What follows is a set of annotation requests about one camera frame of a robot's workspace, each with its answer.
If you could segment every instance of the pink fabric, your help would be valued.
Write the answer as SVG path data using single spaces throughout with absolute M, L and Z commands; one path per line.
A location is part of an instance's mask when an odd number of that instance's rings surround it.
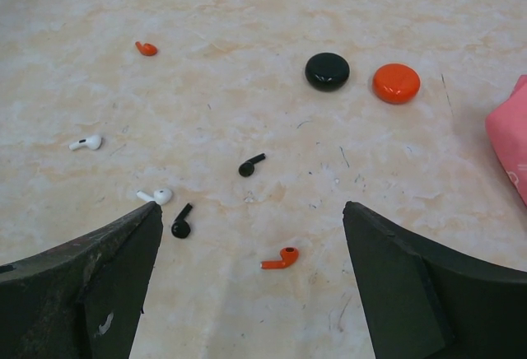
M 485 120 L 487 135 L 501 165 L 527 205 L 527 75 L 511 97 Z

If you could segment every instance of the tabletop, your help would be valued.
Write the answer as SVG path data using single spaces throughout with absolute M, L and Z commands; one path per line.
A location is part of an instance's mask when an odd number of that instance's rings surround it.
M 346 201 L 527 271 L 525 205 L 484 129 L 525 73 L 525 1 L 0 0 L 0 263 L 170 188 L 131 358 L 372 359 Z M 338 91 L 304 77 L 321 52 L 349 63 Z M 418 73 L 412 102 L 371 92 L 387 63 Z M 260 269 L 286 246 L 295 264 Z

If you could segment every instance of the marble surface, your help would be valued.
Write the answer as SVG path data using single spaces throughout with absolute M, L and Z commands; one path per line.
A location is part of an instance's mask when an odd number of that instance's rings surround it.
M 525 73 L 523 1 L 0 0 L 0 263 L 166 186 L 131 358 L 373 358 L 346 201 L 527 271 L 527 212 L 483 125 Z M 322 51 L 352 69 L 335 93 L 303 77 Z M 421 77 L 408 105 L 371 94 L 391 62 Z M 99 151 L 68 150 L 93 133 Z M 194 230 L 177 240 L 187 202 Z M 293 267 L 259 269 L 287 245 Z

